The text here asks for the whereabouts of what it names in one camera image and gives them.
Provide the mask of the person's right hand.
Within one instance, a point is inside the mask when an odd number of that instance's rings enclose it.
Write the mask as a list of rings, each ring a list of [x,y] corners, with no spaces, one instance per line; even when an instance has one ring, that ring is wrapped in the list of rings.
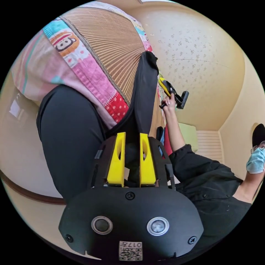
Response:
[[[171,94],[170,97],[166,96],[162,104],[164,104],[163,111],[165,114],[174,114],[175,113],[175,98],[174,94]]]

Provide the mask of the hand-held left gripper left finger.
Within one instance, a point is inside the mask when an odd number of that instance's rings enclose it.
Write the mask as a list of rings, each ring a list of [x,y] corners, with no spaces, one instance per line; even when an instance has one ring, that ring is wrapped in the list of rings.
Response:
[[[124,185],[126,133],[118,133],[115,138],[107,182],[109,185]]]

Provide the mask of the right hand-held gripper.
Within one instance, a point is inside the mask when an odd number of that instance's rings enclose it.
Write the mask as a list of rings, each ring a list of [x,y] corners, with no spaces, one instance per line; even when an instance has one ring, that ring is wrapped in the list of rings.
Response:
[[[181,97],[177,94],[176,90],[173,88],[172,84],[165,80],[164,78],[160,77],[159,80],[160,87],[164,90],[164,93],[170,97],[171,94],[174,94],[176,108],[181,108]]]

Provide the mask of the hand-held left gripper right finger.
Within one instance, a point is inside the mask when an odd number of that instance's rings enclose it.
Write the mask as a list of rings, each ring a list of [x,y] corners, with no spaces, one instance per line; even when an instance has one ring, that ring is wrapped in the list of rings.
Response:
[[[156,175],[147,134],[140,133],[140,185],[155,185]]]

